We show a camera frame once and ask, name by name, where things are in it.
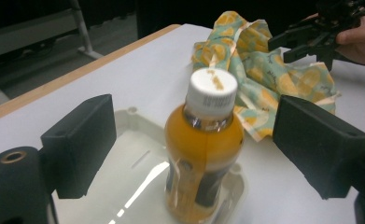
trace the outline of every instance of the white bottle cap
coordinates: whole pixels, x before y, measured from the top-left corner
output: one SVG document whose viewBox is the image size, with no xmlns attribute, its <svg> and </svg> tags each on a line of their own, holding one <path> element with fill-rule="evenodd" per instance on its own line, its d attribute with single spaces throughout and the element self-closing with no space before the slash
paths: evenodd
<svg viewBox="0 0 365 224">
<path fill-rule="evenodd" d="M 202 68 L 190 78 L 186 105 L 202 116 L 227 116 L 234 107 L 237 81 L 228 71 Z"/>
</svg>

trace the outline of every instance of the white table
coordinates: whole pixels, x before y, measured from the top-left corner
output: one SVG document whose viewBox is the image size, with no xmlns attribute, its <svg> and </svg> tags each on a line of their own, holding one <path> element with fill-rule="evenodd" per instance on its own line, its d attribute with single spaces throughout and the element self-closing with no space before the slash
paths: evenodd
<svg viewBox="0 0 365 224">
<path fill-rule="evenodd" d="M 111 62 L 55 91 L 43 87 L 49 94 L 28 99 L 23 106 L 10 102 L 17 109 L 0 118 L 0 152 L 20 146 L 42 148 L 42 133 L 81 102 L 105 93 L 113 95 L 115 110 L 135 106 L 164 125 L 184 102 L 193 44 L 209 33 L 199 26 L 179 26 L 114 61 L 105 57 Z M 307 57 L 297 63 L 313 61 Z M 365 67 L 334 62 L 331 73 L 343 95 L 337 99 L 337 116 L 365 132 Z M 246 174 L 248 194 L 237 223 L 355 223 L 357 192 L 351 189 L 346 199 L 323 201 L 271 139 L 256 143 L 248 136 L 238 162 Z"/>
</svg>

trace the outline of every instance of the yellow patterned fabric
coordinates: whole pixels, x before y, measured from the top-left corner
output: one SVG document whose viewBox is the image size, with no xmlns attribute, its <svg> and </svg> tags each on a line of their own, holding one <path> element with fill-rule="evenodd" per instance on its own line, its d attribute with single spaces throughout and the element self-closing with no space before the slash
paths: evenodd
<svg viewBox="0 0 365 224">
<path fill-rule="evenodd" d="M 325 64 L 285 64 L 281 49 L 269 52 L 271 37 L 266 21 L 248 22 L 227 11 L 217 19 L 208 39 L 194 45 L 192 55 L 193 70 L 217 67 L 236 77 L 239 86 L 234 112 L 257 141 L 272 136 L 281 94 L 335 112 L 337 91 Z"/>
</svg>

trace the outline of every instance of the bottle label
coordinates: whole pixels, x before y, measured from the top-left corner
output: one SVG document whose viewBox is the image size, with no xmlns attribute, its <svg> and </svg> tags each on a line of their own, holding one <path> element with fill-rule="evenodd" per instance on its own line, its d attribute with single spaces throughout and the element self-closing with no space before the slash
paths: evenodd
<svg viewBox="0 0 365 224">
<path fill-rule="evenodd" d="M 205 173 L 196 195 L 196 203 L 204 206 L 214 206 L 222 183 L 223 176 L 228 173 L 229 167 L 211 173 Z"/>
<path fill-rule="evenodd" d="M 183 163 L 182 167 L 179 167 L 180 169 L 185 169 L 184 171 L 179 172 L 181 176 L 179 177 L 179 181 L 176 181 L 179 185 L 185 185 L 189 183 L 182 183 L 182 182 L 190 182 L 194 179 L 193 176 L 182 176 L 182 175 L 194 175 L 192 171 L 191 164 L 188 161 L 181 162 Z M 197 191 L 196 189 L 190 189 L 191 193 L 197 192 L 195 196 L 195 202 L 203 207 L 212 207 L 215 205 L 218 193 L 220 189 L 220 185 L 222 183 L 223 176 L 229 171 L 229 167 L 226 167 L 224 169 L 215 171 L 215 172 L 206 172 L 204 173 L 202 179 L 200 180 L 200 184 L 198 185 Z M 167 176 L 166 181 L 166 190 L 172 191 L 172 188 L 178 189 L 181 186 L 173 186 L 174 185 L 174 178 L 175 176 L 175 167 L 172 162 L 170 162 L 170 172 Z"/>
</svg>

